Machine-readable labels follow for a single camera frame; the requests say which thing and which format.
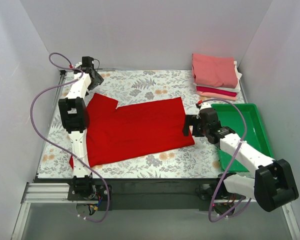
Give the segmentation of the red t shirt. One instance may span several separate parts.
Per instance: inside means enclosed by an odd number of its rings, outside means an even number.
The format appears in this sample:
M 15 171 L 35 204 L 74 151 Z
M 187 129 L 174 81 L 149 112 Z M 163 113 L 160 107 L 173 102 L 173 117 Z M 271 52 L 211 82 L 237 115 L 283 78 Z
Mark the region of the red t shirt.
M 183 134 L 185 110 L 180 97 L 118 106 L 94 94 L 87 106 L 86 145 L 91 167 L 194 145 Z

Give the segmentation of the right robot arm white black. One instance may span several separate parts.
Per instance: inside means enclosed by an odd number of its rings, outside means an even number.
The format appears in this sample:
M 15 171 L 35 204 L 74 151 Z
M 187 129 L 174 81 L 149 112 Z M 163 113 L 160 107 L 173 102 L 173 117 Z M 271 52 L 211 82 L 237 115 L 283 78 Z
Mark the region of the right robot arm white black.
M 212 200 L 227 199 L 233 194 L 255 200 L 271 212 L 299 198 L 291 165 L 284 159 L 275 160 L 250 146 L 233 129 L 222 126 L 212 107 L 198 114 L 187 114 L 182 130 L 184 136 L 205 137 L 208 142 L 240 162 L 253 175 L 246 178 L 227 170 L 217 179 Z

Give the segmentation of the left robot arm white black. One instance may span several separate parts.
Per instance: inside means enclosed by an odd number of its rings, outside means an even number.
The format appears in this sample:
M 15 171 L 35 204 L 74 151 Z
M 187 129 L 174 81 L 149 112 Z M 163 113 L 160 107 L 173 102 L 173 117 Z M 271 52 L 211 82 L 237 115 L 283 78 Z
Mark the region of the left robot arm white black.
M 95 69 L 94 61 L 93 57 L 82 57 L 81 65 L 73 75 L 76 82 L 71 85 L 66 97 L 58 101 L 62 126 L 68 133 L 73 153 L 71 186 L 73 193 L 85 200 L 93 199 L 97 193 L 92 181 L 93 174 L 89 169 L 87 130 L 90 118 L 85 103 L 88 91 L 103 82 Z

